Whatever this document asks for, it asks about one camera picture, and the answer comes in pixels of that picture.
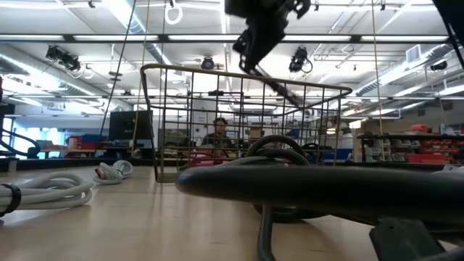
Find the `air vent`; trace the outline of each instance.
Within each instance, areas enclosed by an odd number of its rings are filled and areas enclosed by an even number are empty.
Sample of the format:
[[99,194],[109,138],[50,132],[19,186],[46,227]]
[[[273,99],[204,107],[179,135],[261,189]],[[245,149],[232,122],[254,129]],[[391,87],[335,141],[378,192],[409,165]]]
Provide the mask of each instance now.
[[425,111],[425,109],[420,109],[420,110],[418,110],[418,116],[419,116],[419,117],[426,116],[426,111]]
[[407,63],[417,62],[421,59],[421,46],[416,45],[413,48],[406,51]]
[[444,111],[452,110],[452,102],[443,103],[443,110]]

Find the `ceiling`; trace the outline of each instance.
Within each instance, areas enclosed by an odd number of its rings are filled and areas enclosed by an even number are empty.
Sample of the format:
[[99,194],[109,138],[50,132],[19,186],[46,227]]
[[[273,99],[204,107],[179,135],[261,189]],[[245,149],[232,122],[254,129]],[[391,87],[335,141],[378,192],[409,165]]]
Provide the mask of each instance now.
[[[88,0],[40,0],[40,1],[0,1],[0,34],[125,34],[127,28],[123,24],[124,17],[118,13],[130,14],[132,0],[105,0],[93,1],[96,8],[88,5]],[[222,8],[220,0],[177,0],[177,7],[182,8],[183,16],[174,25],[165,20],[165,4],[169,1],[150,1],[151,7],[147,7],[148,1],[137,1],[134,15],[138,22],[147,25],[146,32],[151,34],[241,34],[246,29],[244,19],[238,17],[221,16]],[[320,8],[316,12],[312,9],[300,20],[294,14],[290,14],[288,34],[373,34],[373,16],[368,0],[320,0]],[[386,0],[386,9],[381,11],[380,1],[374,6],[376,33],[379,35],[446,35],[443,22],[439,13],[434,8],[432,0]],[[175,19],[176,10],[169,11],[171,20]],[[44,73],[49,73],[55,78],[66,82],[71,80],[74,86],[84,86],[86,90],[92,90],[93,94],[109,94],[112,83],[108,75],[109,71],[116,71],[121,58],[120,81],[116,82],[115,96],[120,96],[124,91],[136,94],[140,83],[140,67],[142,63],[153,63],[154,57],[140,43],[121,43],[114,46],[110,43],[53,43],[61,50],[67,51],[79,57],[83,68],[87,65],[94,72],[93,77],[84,77],[91,74],[90,70],[83,73],[68,75],[61,65],[51,64],[45,58],[50,44],[32,42],[0,43],[0,54],[14,53],[13,59],[24,64],[37,67]],[[406,51],[415,44],[318,44],[318,43],[280,43],[272,52],[261,61],[261,67],[274,78],[287,80],[300,80],[307,83],[324,83],[338,86],[348,86],[353,90],[363,87],[363,84],[376,76],[390,70],[391,67],[401,64],[406,59]],[[205,56],[211,56],[216,64],[224,66],[232,73],[240,73],[238,67],[239,56],[231,50],[231,43],[159,43],[157,48],[173,65],[187,67],[199,67]],[[299,46],[308,50],[313,70],[309,74],[290,73],[289,62],[291,56]],[[428,50],[436,45],[423,45],[422,50]],[[455,57],[448,54],[449,67],[446,71],[428,72],[427,77],[446,75],[455,70],[460,70]],[[404,76],[395,78],[384,84],[381,94],[394,96],[404,89],[416,86],[429,80],[426,78],[426,68],[415,67]],[[168,74],[167,89],[170,95],[186,94],[191,88],[185,79],[191,78],[191,73],[175,72]],[[244,90],[245,95],[262,96],[262,83],[245,81],[241,84],[239,78],[231,79],[231,84],[226,84],[224,78],[220,78],[219,89],[229,91]],[[204,78],[202,86],[194,87],[194,91],[208,91],[216,88],[217,81]],[[148,72],[148,87],[150,95],[160,92],[165,86],[160,77],[159,70]],[[423,90],[430,91],[429,86]],[[299,94],[303,94],[302,87],[289,86]],[[307,95],[320,96],[320,88],[307,87]],[[338,91],[327,91],[325,95],[336,95]],[[24,94],[21,91],[14,93],[20,98]],[[275,95],[269,88],[266,96]],[[365,96],[377,96],[376,91]],[[21,104],[21,101],[10,99],[8,102]],[[133,106],[137,99],[118,99],[119,105]],[[182,104],[186,99],[167,99],[167,103]],[[363,102],[350,102],[346,109],[362,108],[370,100]]]

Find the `white cable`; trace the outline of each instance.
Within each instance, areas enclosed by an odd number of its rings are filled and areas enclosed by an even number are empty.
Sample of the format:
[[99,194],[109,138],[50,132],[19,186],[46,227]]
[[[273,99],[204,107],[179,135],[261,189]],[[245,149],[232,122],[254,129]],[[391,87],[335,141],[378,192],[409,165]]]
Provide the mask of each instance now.
[[125,160],[116,161],[112,167],[102,162],[95,172],[97,176],[94,177],[94,181],[98,184],[119,184],[123,179],[132,176],[133,166]]
[[[178,10],[178,15],[177,15],[177,18],[175,18],[174,20],[171,20],[169,18],[169,11],[170,10],[173,10],[173,9],[177,9]],[[165,9],[165,20],[168,24],[170,25],[176,25],[178,24],[181,20],[182,20],[182,17],[183,17],[183,11],[182,11],[182,7],[179,7],[176,3],[175,3],[175,0],[173,0],[173,7],[172,6],[168,6],[166,9]]]
[[[21,190],[21,202],[16,210],[53,210],[78,207],[92,198],[94,184],[72,173],[50,173],[16,185]],[[12,191],[0,187],[0,212],[12,201]]]

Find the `yellow cable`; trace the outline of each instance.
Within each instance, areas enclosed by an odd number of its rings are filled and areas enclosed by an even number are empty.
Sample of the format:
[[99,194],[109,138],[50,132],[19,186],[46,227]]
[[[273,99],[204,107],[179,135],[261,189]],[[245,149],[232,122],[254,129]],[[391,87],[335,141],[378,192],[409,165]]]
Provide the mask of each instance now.
[[[146,44],[146,35],[148,34],[148,21],[150,18],[150,2],[151,0],[148,0],[148,7],[146,8],[146,22],[145,22],[145,37],[144,37],[144,46]],[[144,48],[142,52],[142,66],[145,65],[145,51],[146,48]],[[136,133],[137,133],[137,124],[138,124],[138,106],[140,105],[140,94],[142,90],[142,79],[140,78],[140,81],[138,82],[138,96],[137,96],[137,110],[136,110],[136,124],[134,125],[133,129],[133,136],[132,136],[132,149],[131,149],[131,155],[133,155],[133,152],[136,149]]]
[[[382,103],[380,100],[380,81],[378,80],[378,61],[377,61],[377,36],[376,36],[376,15],[374,14],[374,0],[370,0],[372,7],[372,29],[374,37],[374,57],[376,59],[376,79],[377,79],[377,99],[378,99],[378,118],[380,120],[380,135],[384,134],[382,126]],[[381,139],[382,161],[385,161],[384,140]]]

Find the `spotlight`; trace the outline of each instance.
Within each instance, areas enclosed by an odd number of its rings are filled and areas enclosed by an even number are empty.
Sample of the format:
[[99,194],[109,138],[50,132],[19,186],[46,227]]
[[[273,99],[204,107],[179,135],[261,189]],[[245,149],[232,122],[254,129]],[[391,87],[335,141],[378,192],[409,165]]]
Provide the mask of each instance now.
[[[306,61],[308,61],[311,64],[311,70],[309,71],[303,70],[303,66],[305,65]],[[310,60],[307,59],[307,51],[305,47],[298,47],[297,51],[295,52],[295,55],[291,58],[289,70],[290,73],[297,73],[299,71],[302,71],[304,73],[311,73],[312,63]]]
[[448,68],[448,62],[447,61],[443,61],[443,62],[440,62],[436,65],[432,65],[430,66],[430,70],[433,70],[434,72],[437,71],[437,70],[444,70]]
[[212,57],[205,57],[202,62],[203,70],[213,70],[215,68],[215,63],[212,61]]
[[52,62],[58,62],[58,64],[64,66],[66,70],[71,72],[77,72],[80,70],[79,57],[61,51],[56,46],[49,46],[45,58]]

